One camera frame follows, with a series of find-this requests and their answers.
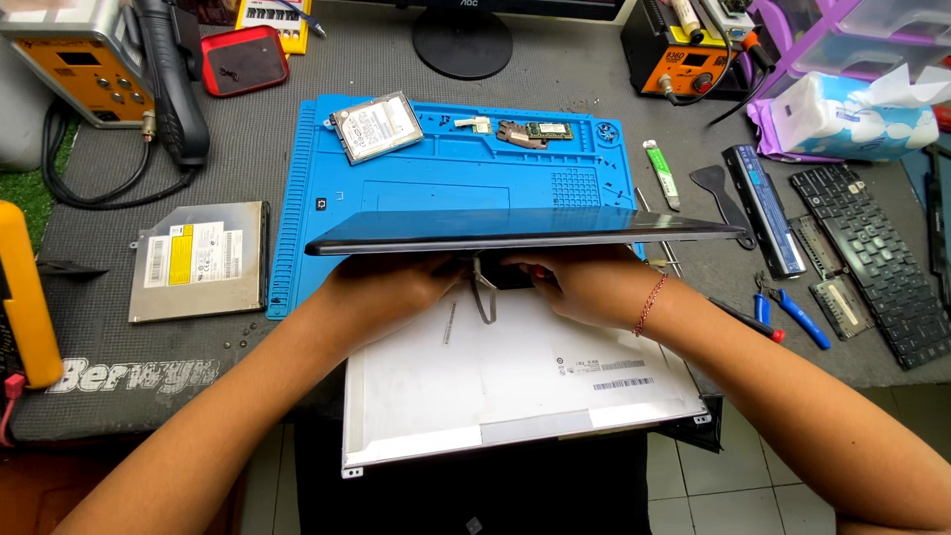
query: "gray desk mat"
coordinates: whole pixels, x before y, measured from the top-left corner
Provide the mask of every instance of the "gray desk mat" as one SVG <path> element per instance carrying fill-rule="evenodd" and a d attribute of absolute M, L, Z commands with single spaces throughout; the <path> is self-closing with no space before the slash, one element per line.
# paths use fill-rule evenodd
<path fill-rule="evenodd" d="M 151 228 L 176 206 L 266 200 L 273 209 L 273 248 L 299 102 L 322 93 L 381 95 L 402 89 L 410 98 L 422 101 L 590 112 L 619 119 L 624 124 L 633 182 L 644 190 L 650 206 L 668 211 L 641 148 L 645 140 L 655 139 L 676 177 L 681 214 L 720 220 L 712 196 L 694 185 L 688 173 L 722 165 L 721 150 L 754 141 L 752 127 L 737 114 L 711 129 L 704 128 L 729 103 L 706 102 L 676 109 L 662 99 L 634 94 L 618 39 L 619 27 L 506 17 L 514 37 L 511 63 L 489 79 L 462 82 L 432 72 L 417 58 L 410 32 L 418 13 L 318 2 L 316 15 L 330 38 L 311 38 L 305 56 L 290 58 L 291 75 L 286 84 L 221 100 L 207 96 L 200 85 L 195 85 L 211 128 L 212 146 L 207 166 L 191 188 L 159 203 L 122 211 L 54 208 L 40 257 L 69 259 L 109 270 L 85 283 L 45 282 L 63 357 L 86 359 L 88 367 L 104 365 L 96 373 L 105 373 L 107 367 L 116 364 L 143 364 L 142 372 L 134 374 L 135 385 L 129 381 L 131 371 L 111 382 L 89 374 L 69 392 L 32 393 L 15 411 L 14 436 L 20 440 L 51 440 L 154 429 L 200 391 L 201 382 L 208 377 L 196 370 L 217 367 L 220 377 L 273 328 L 274 322 L 264 319 L 262 313 L 128 324 L 134 264 L 128 244 L 140 228 Z M 135 130 L 83 126 L 66 180 L 81 194 L 114 187 L 134 167 L 140 143 Z M 787 215 L 806 213 L 786 179 L 805 167 L 772 162 L 765 162 L 765 166 L 778 186 Z M 915 256 L 926 261 L 924 214 L 901 165 L 854 168 L 870 185 Z M 167 155 L 157 148 L 145 180 L 129 196 L 164 188 L 177 177 Z M 752 313 L 753 273 L 766 267 L 759 249 L 745 251 L 732 241 L 675 243 L 673 248 L 691 285 Z M 661 256 L 659 248 L 651 246 L 649 251 L 651 256 Z M 834 339 L 807 288 L 818 281 L 810 268 L 800 279 L 777 286 L 786 288 Z M 951 358 L 901 371 L 878 331 L 866 332 L 847 343 L 834 340 L 832 349 L 823 352 L 776 306 L 773 322 L 786 330 L 786 347 L 854 387 L 935 383 L 951 378 Z M 241 340 L 247 342 L 247 347 L 240 347 Z M 84 364 L 69 362 L 75 367 Z M 146 363 L 159 364 L 150 367 Z M 695 371 L 694 375 L 703 393 L 719 393 L 702 374 Z M 323 392 L 319 387 L 304 404 L 339 414 L 340 370 L 334 377 L 321 385 Z"/>

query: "blue pliers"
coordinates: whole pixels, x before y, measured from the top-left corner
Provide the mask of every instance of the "blue pliers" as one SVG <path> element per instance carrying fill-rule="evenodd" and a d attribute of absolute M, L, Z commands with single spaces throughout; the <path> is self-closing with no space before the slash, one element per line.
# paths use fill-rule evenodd
<path fill-rule="evenodd" d="M 760 292 L 753 296 L 756 299 L 757 321 L 769 325 L 769 300 L 767 299 L 767 296 L 769 296 L 773 301 L 779 304 L 779 308 L 788 312 L 788 314 L 792 316 L 792 319 L 796 320 L 796 323 L 802 326 L 805 332 L 809 333 L 809 336 L 816 341 L 816 345 L 822 349 L 832 347 L 832 343 L 829 342 L 829 337 L 825 336 L 825 333 L 819 328 L 819 325 L 813 321 L 808 314 L 803 312 L 791 297 L 786 295 L 785 290 L 769 287 L 767 275 L 764 271 L 757 273 L 755 280 L 756 286 L 760 289 Z"/>

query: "green artificial grass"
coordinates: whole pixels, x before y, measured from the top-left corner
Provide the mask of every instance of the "green artificial grass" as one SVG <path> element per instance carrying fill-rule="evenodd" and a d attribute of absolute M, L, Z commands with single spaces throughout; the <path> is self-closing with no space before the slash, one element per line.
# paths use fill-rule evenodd
<path fill-rule="evenodd" d="M 69 121 L 63 144 L 56 153 L 56 172 L 60 175 L 66 170 L 77 129 L 79 118 L 73 117 Z M 0 172 L 0 200 L 14 203 L 23 210 L 27 218 L 29 242 L 33 245 L 33 252 L 38 251 L 40 242 L 43 241 L 43 233 L 47 229 L 53 202 L 52 195 L 43 183 L 43 173 L 40 169 L 28 172 Z"/>

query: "silicone repair mat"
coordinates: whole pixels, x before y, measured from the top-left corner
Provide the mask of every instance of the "silicone repair mat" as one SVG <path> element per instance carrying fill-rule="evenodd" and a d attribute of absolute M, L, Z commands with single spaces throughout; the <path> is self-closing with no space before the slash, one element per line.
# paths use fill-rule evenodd
<path fill-rule="evenodd" d="M 301 102 L 271 270 L 267 317 L 279 320 L 316 290 L 344 256 L 307 256 L 304 245 L 358 211 L 474 208 L 636 208 L 618 121 L 589 114 L 410 101 L 422 141 L 350 166 L 325 120 L 371 97 Z M 489 117 L 492 133 L 456 127 Z M 545 150 L 495 138 L 500 120 L 567 123 L 572 140 Z M 638 245 L 636 252 L 643 256 Z"/>

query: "laptop keyboard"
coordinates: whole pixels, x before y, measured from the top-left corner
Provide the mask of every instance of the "laptop keyboard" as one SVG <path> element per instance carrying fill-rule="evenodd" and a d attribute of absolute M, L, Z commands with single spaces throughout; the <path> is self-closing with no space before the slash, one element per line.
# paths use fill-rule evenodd
<path fill-rule="evenodd" d="M 791 177 L 862 287 L 905 369 L 951 352 L 951 324 L 921 266 L 865 184 L 843 165 Z"/>

